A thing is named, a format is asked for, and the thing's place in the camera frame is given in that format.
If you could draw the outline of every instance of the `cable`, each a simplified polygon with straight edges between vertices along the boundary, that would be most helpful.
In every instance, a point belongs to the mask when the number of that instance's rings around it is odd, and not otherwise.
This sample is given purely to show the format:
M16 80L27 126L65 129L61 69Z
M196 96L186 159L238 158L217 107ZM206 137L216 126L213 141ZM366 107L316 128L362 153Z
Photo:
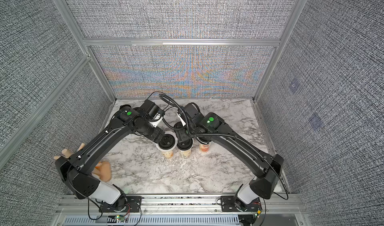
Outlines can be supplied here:
M103 216L103 211L101 210L100 206L99 206L97 203L95 203L92 199L90 199L89 197L83 195L83 194L80 193L77 189L74 188L72 182L71 182L71 181L69 180L69 178L68 178L70 169L71 169L71 166L70 166L70 167L68 168L68 170L67 170L67 180L68 180L68 182L70 183L71 187L72 187L76 192L78 192L81 196L83 196L83 197L85 197L85 198L88 199L88 217L89 217L89 219L90 219L90 220L98 220L98 219L100 219L100 218ZM89 215L89 201L91 201L92 203L94 203L94 204L99 208L99 210L100 210L100 212L101 212L101 215L100 215L98 218L91 218L91 216Z
M176 108L178 108L180 110L181 117L185 121L185 127L187 128L189 135L194 137L195 134L192 132L192 130L190 130L189 119L188 119L187 115L185 114L184 109L173 98L169 97L166 94L159 94L159 98L161 100L163 100L164 102L166 102L172 106L175 106Z
M175 128L175 127L173 127L172 125L170 125L170 124L166 121L166 119L164 118L164 116L165 116L165 114L166 114L166 111L167 111L168 109L170 109L170 108L167 108L167 109L164 111L164 115L163 115L163 122L164 122L164 124L165 124L168 128L173 129L173 130L182 130L182 129L185 129L185 126L183 126L183 127L181 127L181 128Z
M265 199L263 199L263 200L264 200L264 217L263 217L262 223L259 226L262 226L262 224L265 220L265 217L266 217L266 203L265 203Z
M200 112L200 108L197 104L195 104L194 102L191 102L191 104L195 105L196 109Z
M152 96L152 94L154 94L154 93L162 93L162 94L166 94L166 93L161 92L161 91L154 91L154 92L152 92L152 93L147 97L147 99L149 99L149 98Z
M139 209L140 209L140 218L139 218L139 220L137 221L137 223L136 223L134 226L136 226L136 225L140 222L140 220L141 220L141 214L142 214L142 212L141 212L141 207L140 207L140 205L139 205Z
M276 192L273 192L274 194L276 194L277 196L279 196L279 197L281 197L282 199L284 199L284 200L288 200L288 194L287 194L287 198L283 198L281 195L279 195L278 193L276 193Z
M128 204L128 203L126 205L128 205L128 212L124 215L124 217L127 216L127 215L128 215L128 217L124 220L124 222L127 222L127 219L129 218L130 210L131 210L131 205Z

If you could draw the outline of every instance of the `ventilation grille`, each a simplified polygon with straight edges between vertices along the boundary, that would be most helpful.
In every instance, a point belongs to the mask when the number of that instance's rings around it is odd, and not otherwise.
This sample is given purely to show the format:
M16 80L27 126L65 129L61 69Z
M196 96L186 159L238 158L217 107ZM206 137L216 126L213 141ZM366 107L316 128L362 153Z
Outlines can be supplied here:
M131 215L127 222L115 223L112 218L101 218L93 221L86 215L67 215L64 225L135 225L139 220L140 215ZM239 225L239 218L236 214L224 215L143 215L140 220L140 225Z

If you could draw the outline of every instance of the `marble surface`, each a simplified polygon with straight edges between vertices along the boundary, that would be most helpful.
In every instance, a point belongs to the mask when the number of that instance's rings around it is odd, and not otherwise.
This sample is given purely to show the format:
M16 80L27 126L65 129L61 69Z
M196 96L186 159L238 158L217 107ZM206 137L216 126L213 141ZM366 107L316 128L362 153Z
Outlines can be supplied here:
M124 104L138 107L144 100L118 100L110 117ZM162 100L153 100L161 108ZM195 102L205 115L214 112L235 132L254 146L267 152L249 99L183 99L180 105ZM179 121L176 108L166 112L171 125ZM163 122L165 131L171 131ZM183 159L177 148L170 160L163 158L153 142L143 136L128 135L104 157L111 163L113 183L125 193L215 193L234 192L242 183L249 183L252 172L238 158L216 143L208 152L199 150L196 141L190 158Z

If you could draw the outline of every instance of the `black cup lid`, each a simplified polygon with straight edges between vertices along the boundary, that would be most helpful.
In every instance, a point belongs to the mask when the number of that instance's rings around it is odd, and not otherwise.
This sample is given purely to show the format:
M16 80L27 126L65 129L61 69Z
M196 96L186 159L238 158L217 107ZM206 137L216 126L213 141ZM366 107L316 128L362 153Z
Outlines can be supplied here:
M188 139L186 141L177 143L177 147L180 150L189 150L192 146L193 146L193 140L192 139Z
M172 148L175 145L175 137L171 134L164 134L162 139L159 142L159 147L161 149L167 150Z

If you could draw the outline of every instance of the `disposable cup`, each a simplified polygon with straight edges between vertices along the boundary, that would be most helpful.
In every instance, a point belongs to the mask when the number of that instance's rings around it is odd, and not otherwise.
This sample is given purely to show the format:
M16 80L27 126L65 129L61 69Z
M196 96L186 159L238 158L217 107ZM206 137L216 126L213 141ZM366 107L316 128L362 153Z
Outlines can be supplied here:
M199 149L202 151L202 152L207 152L209 150L209 143L208 144L202 144L200 143L199 144Z
M173 156L173 149L177 145L177 137L174 132L166 131L162 140L156 143L156 148L161 152L164 158L170 159Z
M177 144L177 148L179 149L180 155L183 158L189 158L191 156L193 142L193 138L191 138Z

